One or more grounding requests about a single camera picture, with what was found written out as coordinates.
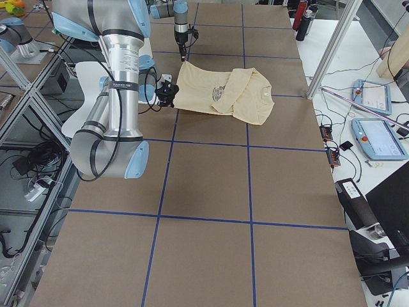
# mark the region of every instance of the table surface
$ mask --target table surface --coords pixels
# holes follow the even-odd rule
[[[311,32],[306,36],[303,42],[297,42],[298,51],[300,52],[300,57],[302,59],[303,68],[305,71],[305,76],[307,81],[311,80],[310,76],[314,75],[314,72],[320,62],[320,59],[325,51],[325,48],[334,32],[336,27],[336,20],[315,20],[313,26],[311,27]],[[357,79],[366,79],[368,81],[374,81],[381,84],[390,83],[391,97],[394,101],[405,101],[406,99],[402,95],[398,86],[392,82],[391,78],[380,78],[376,73],[378,65],[381,63],[378,59],[378,53],[373,47],[371,41],[366,35],[364,29],[358,21],[353,21],[351,26],[346,33],[339,49],[336,52],[335,58],[331,63],[328,73],[322,81],[323,86],[328,86],[336,89],[345,90],[329,90],[334,91],[348,99],[352,98],[353,83]],[[349,70],[345,72],[335,72],[336,70]],[[349,150],[346,152],[341,151],[341,154],[347,159],[351,160],[357,168],[357,176],[355,177],[355,182],[362,192],[363,195],[368,193],[371,189],[376,187],[380,182],[385,180],[390,174],[401,167],[407,161],[385,161],[376,162],[368,161],[363,151],[360,149],[359,144],[355,139],[355,135],[351,129],[351,121],[354,118],[374,118],[375,116],[360,111],[356,108],[350,110],[350,105],[334,96],[327,93],[317,92],[313,98],[314,108],[317,110],[316,114],[323,114],[331,117],[334,123],[342,123],[343,118],[340,115],[346,116],[346,125],[343,129],[343,125],[333,126],[333,137],[337,144],[341,144],[345,141],[350,141],[353,143],[351,148],[357,155],[360,165],[362,166],[362,176],[359,182],[357,182],[360,174],[360,166],[357,158]],[[409,105],[404,104],[393,104],[392,105],[392,115],[389,118],[393,120],[401,113],[409,113]],[[317,116],[318,122],[321,122],[321,116]],[[407,117],[402,116],[399,122],[407,121]],[[323,123],[327,124],[329,121],[324,118]],[[405,150],[409,150],[409,142],[403,140],[402,145]],[[334,181],[338,181],[345,178],[351,178],[354,174],[354,169],[351,163],[349,163],[345,158],[341,157],[341,166],[336,167],[333,173]],[[377,240],[376,243],[387,242],[390,246],[390,241],[385,239]],[[364,285],[366,299],[368,306],[373,306],[378,300],[383,301],[384,298],[379,296],[373,296],[370,294],[367,287]],[[392,307],[404,307],[407,306],[409,300],[409,290],[402,290],[396,293],[394,300],[392,302]]]
[[[271,116],[140,116],[146,173],[80,184],[31,306],[366,306],[286,9],[189,4],[189,21],[189,61],[255,67]],[[173,20],[152,28],[176,77]]]

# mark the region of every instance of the blue and white device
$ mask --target blue and white device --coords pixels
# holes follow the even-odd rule
[[[381,83],[356,80],[352,91],[353,101],[374,112],[391,115],[390,87]]]
[[[374,161],[402,161],[409,155],[402,147],[388,121],[377,118],[355,118],[352,130],[364,153]]]

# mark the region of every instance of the white table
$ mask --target white table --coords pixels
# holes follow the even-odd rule
[[[336,27],[336,20],[315,20],[309,35],[305,37],[303,42],[297,42],[298,51],[303,62],[303,68],[307,82],[311,81],[311,77],[314,75],[315,70],[318,66],[318,63],[321,60],[321,57],[327,47],[327,44],[334,32]],[[344,40],[338,49],[334,60],[331,63],[331,66],[328,70],[328,73],[334,72],[335,70],[345,70],[351,68],[360,68],[366,64],[372,63],[376,58],[378,58],[378,53],[373,47],[371,41],[368,39],[364,29],[357,21],[353,21],[347,34],[344,37]],[[327,75],[323,82],[323,86],[330,86],[332,88],[343,89],[350,88],[353,86],[353,82],[357,79],[366,79],[368,81],[374,81],[382,84],[386,84],[392,81],[392,79],[379,78],[376,73],[376,68],[381,63],[378,60],[374,65],[369,65],[360,70],[353,70],[347,72],[337,72],[332,75]],[[390,84],[392,100],[394,101],[405,101],[404,96],[402,95],[399,88],[395,83]],[[331,90],[334,91],[346,98],[351,98],[351,89],[347,90]],[[344,143],[345,141],[350,141],[354,146],[351,148],[360,160],[362,165],[362,178],[360,182],[357,182],[358,188],[361,190],[362,194],[368,193],[372,188],[377,186],[381,181],[386,179],[390,174],[397,170],[407,161],[398,161],[398,162],[369,162],[367,164],[367,157],[363,154],[362,150],[359,147],[359,144],[355,140],[355,135],[351,129],[351,121],[353,118],[372,118],[373,115],[359,111],[354,107],[350,110],[350,105],[347,102],[344,102],[332,95],[324,93],[327,100],[327,104],[331,110],[338,112],[344,116],[347,116],[346,125],[342,131],[342,125],[333,126],[332,135],[337,142],[337,144]],[[343,118],[338,114],[328,110],[323,93],[321,91],[313,98],[314,108],[322,111],[323,114],[331,117],[333,123],[342,123]],[[401,113],[409,113],[409,104],[393,104],[392,105],[392,115],[389,117],[396,119],[396,116]],[[318,116],[318,122],[321,123],[322,116]],[[405,122],[409,120],[409,116],[402,116],[399,119],[399,122]],[[323,118],[323,123],[329,123],[327,118]],[[404,140],[402,142],[406,151],[409,152],[409,142]],[[360,167],[357,161],[357,158],[349,151],[341,151],[341,154],[351,160],[357,168],[359,173]],[[336,167],[333,173],[334,181],[338,181],[344,178],[350,178],[354,174],[353,166],[341,157],[341,166]],[[389,241],[387,239],[382,239],[376,241],[376,243]],[[364,292],[366,295],[368,306],[373,307],[377,301],[385,301],[384,306],[387,305],[387,298],[382,298],[380,295],[373,296],[369,292],[369,289],[366,287],[365,283],[362,283]],[[392,301],[392,307],[407,307],[409,305],[409,290],[400,290],[394,294]]]

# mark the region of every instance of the folded cloth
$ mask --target folded cloth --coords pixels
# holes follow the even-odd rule
[[[177,85],[174,106],[178,109],[233,115],[246,123],[262,125],[274,106],[271,84],[255,68],[209,72],[184,62]]]

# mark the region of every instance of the brown table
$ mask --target brown table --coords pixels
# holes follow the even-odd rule
[[[205,70],[257,68],[261,127],[175,109],[140,116],[137,180],[82,183],[31,306],[331,306],[366,302],[285,8],[190,4]],[[173,21],[155,60],[178,75]]]

